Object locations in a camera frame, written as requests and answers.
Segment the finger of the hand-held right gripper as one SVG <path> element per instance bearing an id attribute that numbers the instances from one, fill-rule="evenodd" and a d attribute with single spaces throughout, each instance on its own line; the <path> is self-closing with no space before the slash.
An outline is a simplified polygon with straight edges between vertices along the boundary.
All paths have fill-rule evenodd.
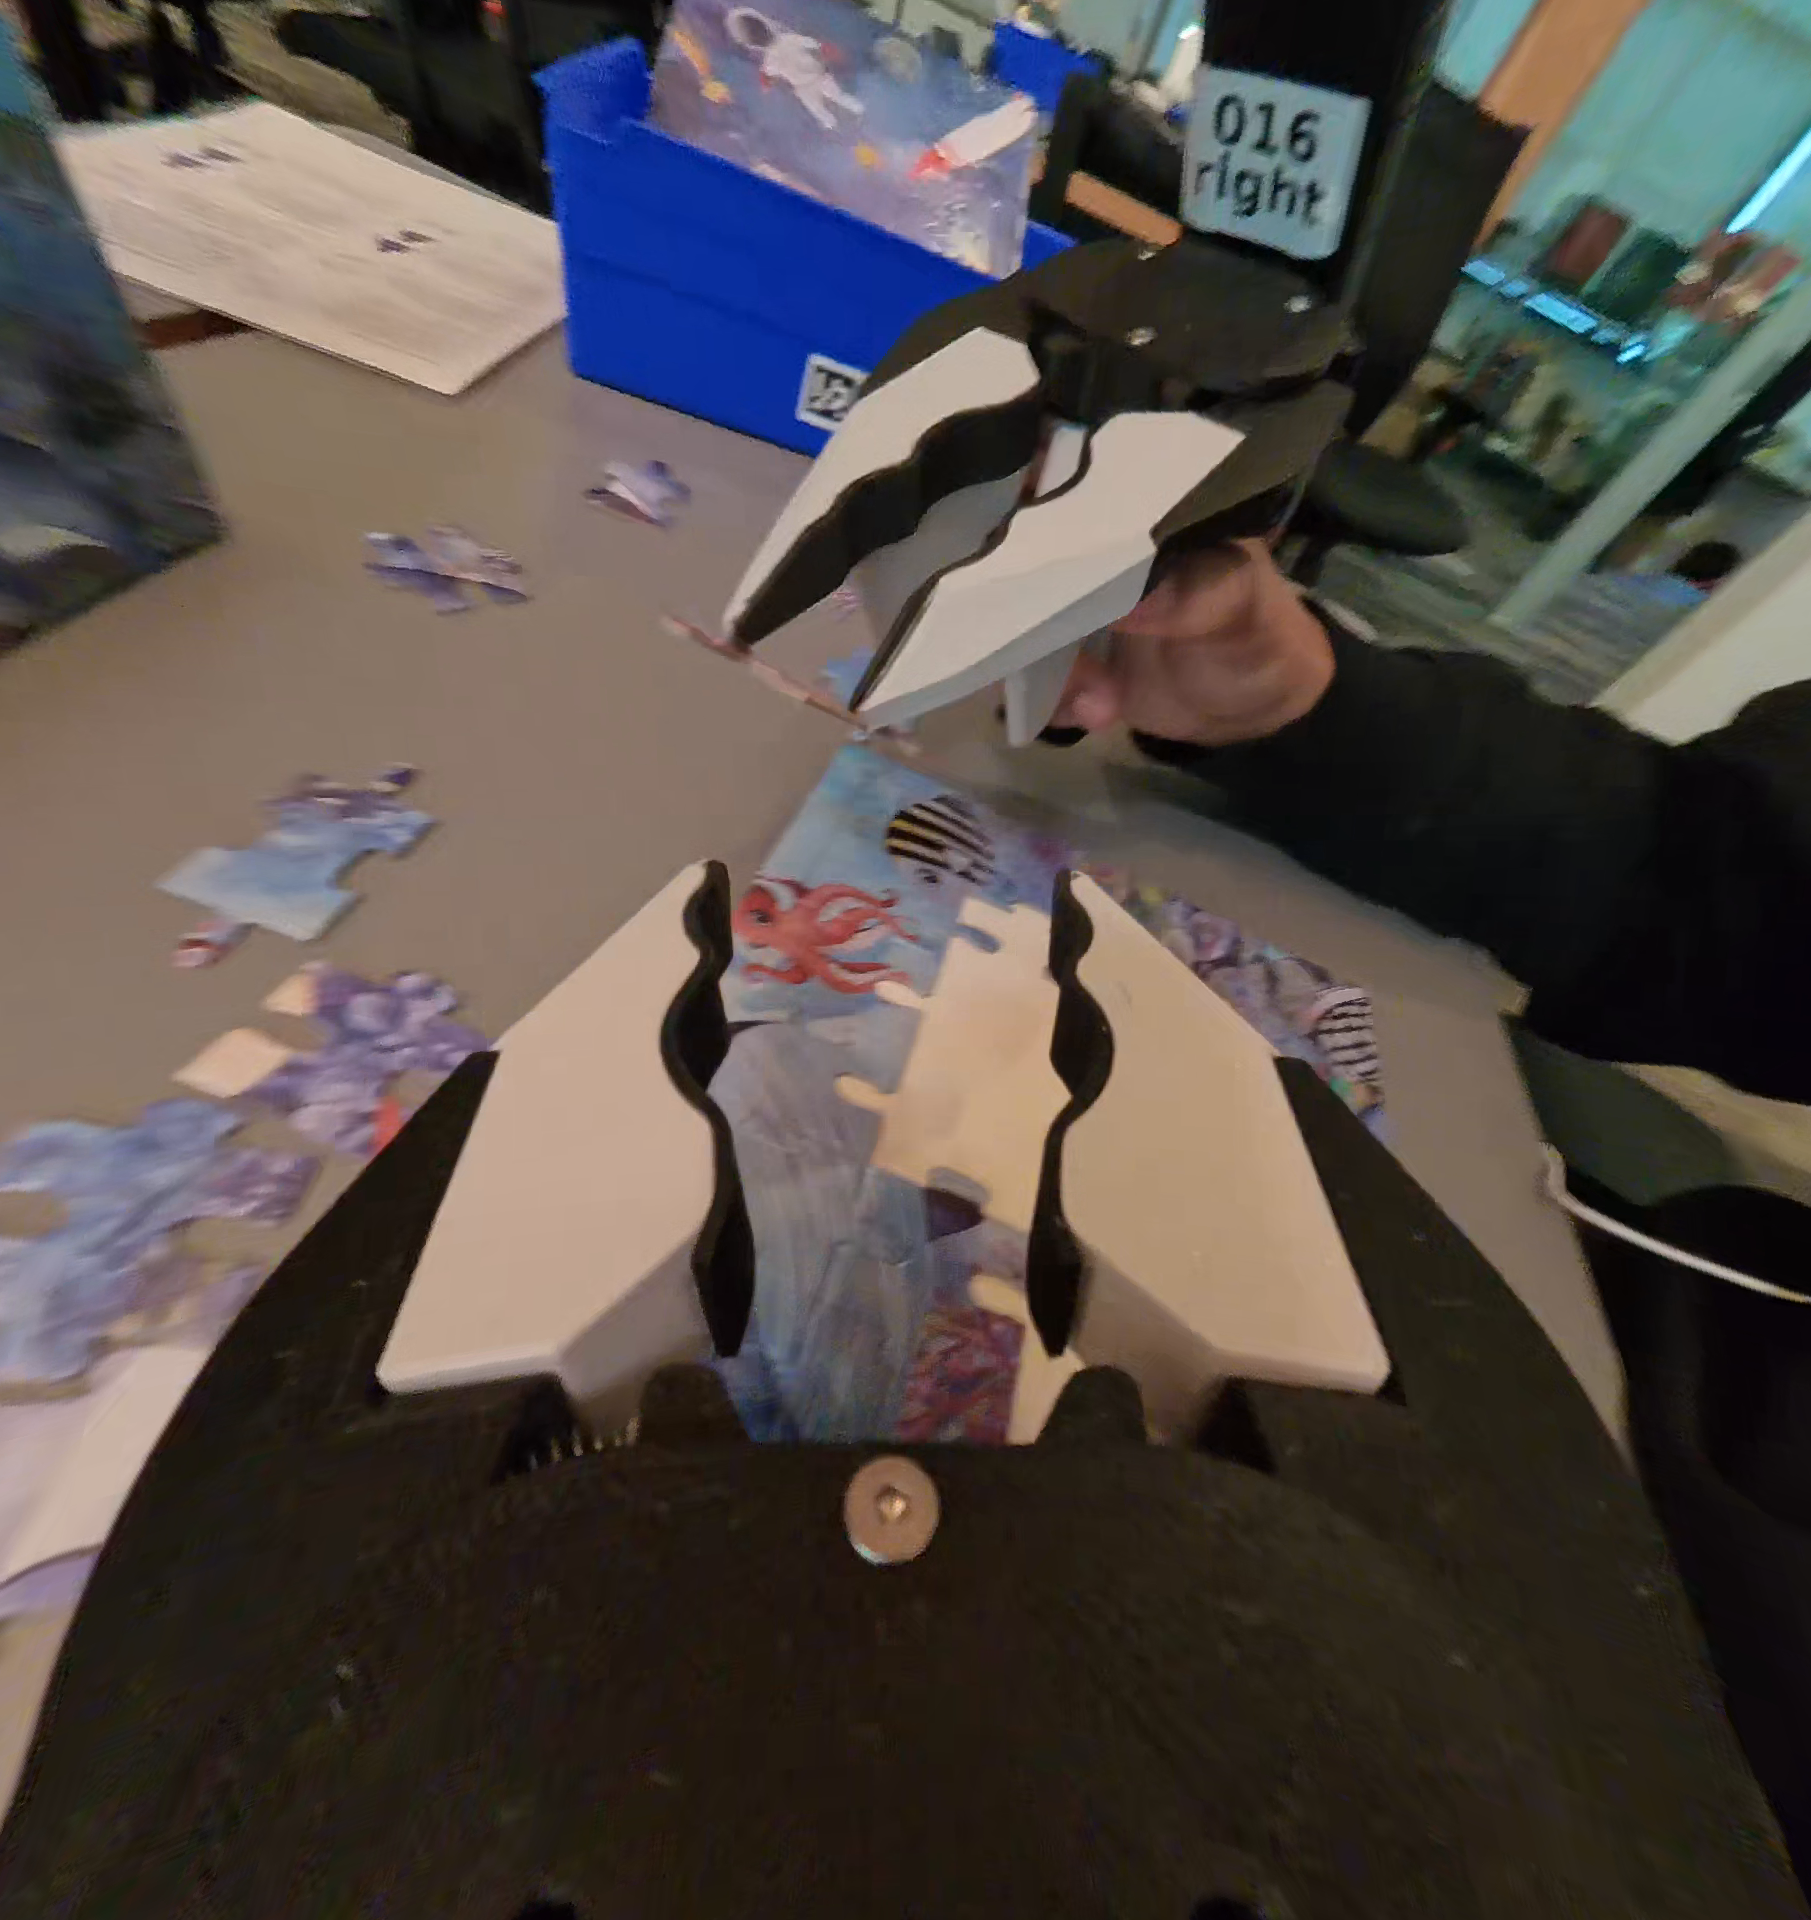
<path id="1" fill-rule="evenodd" d="M 1017 493 L 1044 412 L 1032 350 L 989 327 L 870 385 L 749 561 L 724 611 L 724 638 L 758 648 L 875 555 L 917 537 L 953 495 L 1003 481 Z"/>
<path id="2" fill-rule="evenodd" d="M 917 723 L 1060 659 L 1129 614 L 1161 526 L 1234 457 L 1244 435 L 1198 412 L 1124 412 L 1087 435 L 1081 467 L 1020 507 L 989 547 L 917 593 L 854 699 L 870 725 Z"/>

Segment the red coral puzzle piece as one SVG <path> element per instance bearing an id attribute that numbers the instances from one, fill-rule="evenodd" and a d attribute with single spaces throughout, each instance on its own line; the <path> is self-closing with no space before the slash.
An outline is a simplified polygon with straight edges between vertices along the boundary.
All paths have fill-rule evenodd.
<path id="1" fill-rule="evenodd" d="M 843 699 L 838 699 L 824 681 L 805 681 L 781 666 L 776 666 L 770 659 L 759 659 L 753 649 L 734 645 L 732 638 L 724 638 L 718 634 L 709 634 L 683 617 L 664 614 L 660 617 L 660 628 L 669 636 L 682 636 L 693 645 L 697 645 L 703 652 L 716 659 L 725 659 L 732 666 L 741 666 L 749 678 L 753 678 L 759 687 L 776 691 L 780 698 L 814 708 L 833 719 L 849 739 L 870 744 L 870 747 L 892 747 L 903 755 L 919 755 L 922 747 L 917 743 L 917 733 L 910 727 L 892 727 L 892 725 L 871 725 L 863 716 L 859 716 Z"/>

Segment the space themed puzzle board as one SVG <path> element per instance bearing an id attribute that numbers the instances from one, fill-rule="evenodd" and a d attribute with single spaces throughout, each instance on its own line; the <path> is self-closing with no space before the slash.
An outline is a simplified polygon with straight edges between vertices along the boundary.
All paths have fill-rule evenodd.
<path id="1" fill-rule="evenodd" d="M 674 3 L 648 118 L 978 273 L 1023 266 L 1037 104 L 859 3 Z"/>

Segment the sea animal jigsaw puzzle board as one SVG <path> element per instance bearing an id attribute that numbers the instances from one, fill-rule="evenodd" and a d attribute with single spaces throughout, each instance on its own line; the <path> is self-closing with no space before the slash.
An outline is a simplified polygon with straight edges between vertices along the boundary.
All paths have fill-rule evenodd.
<path id="1" fill-rule="evenodd" d="M 1070 848 L 978 795 L 843 747 L 765 862 L 732 884 L 730 1055 L 716 1082 L 753 1229 L 753 1305 L 725 1382 L 758 1441 L 1006 1442 L 1046 1355 L 1023 1225 L 951 1159 L 894 1169 L 843 1082 L 924 1089 L 951 975 L 1003 973 L 1014 912 L 1081 869 L 1275 1053 L 1383 1135 L 1372 994 L 1241 921 Z"/>

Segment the blue plastic bin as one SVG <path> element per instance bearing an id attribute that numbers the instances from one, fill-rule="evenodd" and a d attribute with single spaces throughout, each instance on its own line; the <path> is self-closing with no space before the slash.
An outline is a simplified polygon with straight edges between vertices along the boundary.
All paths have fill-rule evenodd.
<path id="1" fill-rule="evenodd" d="M 535 76 L 573 369 L 814 454 L 910 321 L 1000 276 L 660 130 L 653 62 L 615 38 Z M 1030 220 L 1023 266 L 1063 247 Z"/>

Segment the purple bubble puzzle piece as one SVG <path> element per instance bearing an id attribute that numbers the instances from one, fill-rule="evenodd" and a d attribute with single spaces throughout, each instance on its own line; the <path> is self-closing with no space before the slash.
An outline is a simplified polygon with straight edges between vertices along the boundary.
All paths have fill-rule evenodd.
<path id="1" fill-rule="evenodd" d="M 353 1159 L 375 1156 L 409 1120 L 407 1083 L 434 1089 L 491 1040 L 459 1020 L 459 994 L 425 975 L 365 978 L 311 960 L 261 999 L 278 1032 L 233 1026 L 205 1041 L 173 1082 L 285 1120 L 299 1137 Z"/>

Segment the purple white puzzle piece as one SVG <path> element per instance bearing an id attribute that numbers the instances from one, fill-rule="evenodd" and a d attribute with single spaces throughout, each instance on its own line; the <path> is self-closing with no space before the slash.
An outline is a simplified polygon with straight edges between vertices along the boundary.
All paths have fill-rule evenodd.
<path id="1" fill-rule="evenodd" d="M 693 500 L 693 491 L 662 460 L 609 460 L 582 498 L 648 526 L 674 526 Z"/>

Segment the person's right forearm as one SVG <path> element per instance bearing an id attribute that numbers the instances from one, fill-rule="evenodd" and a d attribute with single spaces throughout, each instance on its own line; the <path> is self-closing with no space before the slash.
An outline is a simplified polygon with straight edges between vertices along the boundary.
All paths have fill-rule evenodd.
<path id="1" fill-rule="evenodd" d="M 1489 952 L 1590 1058 L 1811 1107 L 1811 681 L 1666 743 L 1503 660 L 1328 618 L 1268 739 L 1138 744 L 1316 873 Z"/>

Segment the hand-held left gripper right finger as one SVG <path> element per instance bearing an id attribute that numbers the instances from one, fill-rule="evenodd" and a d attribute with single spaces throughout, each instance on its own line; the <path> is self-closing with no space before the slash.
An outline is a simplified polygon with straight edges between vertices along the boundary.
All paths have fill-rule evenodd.
<path id="1" fill-rule="evenodd" d="M 1150 1427 L 1230 1379 L 1374 1395 L 1390 1355 L 1293 1111 L 1293 1064 L 1090 877 L 1055 883 L 1039 1139 L 1023 1263 L 1046 1392 L 1124 1371 Z"/>

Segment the person's torso in black clothing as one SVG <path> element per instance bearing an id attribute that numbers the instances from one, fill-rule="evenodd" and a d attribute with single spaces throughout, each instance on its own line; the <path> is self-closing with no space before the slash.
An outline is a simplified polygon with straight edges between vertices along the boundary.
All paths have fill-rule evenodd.
<path id="1" fill-rule="evenodd" d="M 1508 1023 L 1621 1352 L 1631 1453 L 1811 1907 L 1811 1184 Z"/>

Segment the person's right hand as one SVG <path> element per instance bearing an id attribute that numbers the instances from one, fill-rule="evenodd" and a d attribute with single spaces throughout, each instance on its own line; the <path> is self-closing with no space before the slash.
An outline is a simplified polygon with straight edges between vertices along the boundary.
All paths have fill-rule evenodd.
<path id="1" fill-rule="evenodd" d="M 1234 747 L 1313 711 L 1335 666 L 1271 544 L 1229 540 L 1170 563 L 1102 649 L 1080 652 L 1052 725 Z"/>

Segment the illustrated puzzle box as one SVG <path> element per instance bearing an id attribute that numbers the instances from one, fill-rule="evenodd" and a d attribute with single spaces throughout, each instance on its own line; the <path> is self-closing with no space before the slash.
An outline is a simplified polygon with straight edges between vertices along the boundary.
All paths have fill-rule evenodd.
<path id="1" fill-rule="evenodd" d="M 0 13 L 0 655 L 222 537 Z"/>

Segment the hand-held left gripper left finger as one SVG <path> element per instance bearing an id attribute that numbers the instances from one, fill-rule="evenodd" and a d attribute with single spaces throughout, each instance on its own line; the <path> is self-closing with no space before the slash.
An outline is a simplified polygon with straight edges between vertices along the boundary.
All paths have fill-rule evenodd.
<path id="1" fill-rule="evenodd" d="M 730 870 L 683 865 L 491 1053 L 375 1365 L 393 1395 L 554 1379 L 637 1410 L 741 1352 L 753 1229 L 713 1083 L 730 1053 Z"/>

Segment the instruction sheet in clear sleeve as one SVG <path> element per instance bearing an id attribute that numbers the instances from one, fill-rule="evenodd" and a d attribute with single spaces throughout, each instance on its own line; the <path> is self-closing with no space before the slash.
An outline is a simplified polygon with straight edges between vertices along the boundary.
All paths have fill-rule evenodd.
<path id="1" fill-rule="evenodd" d="M 430 395 L 567 310 L 550 219 L 263 101 L 65 129 L 60 158 L 117 276 Z"/>

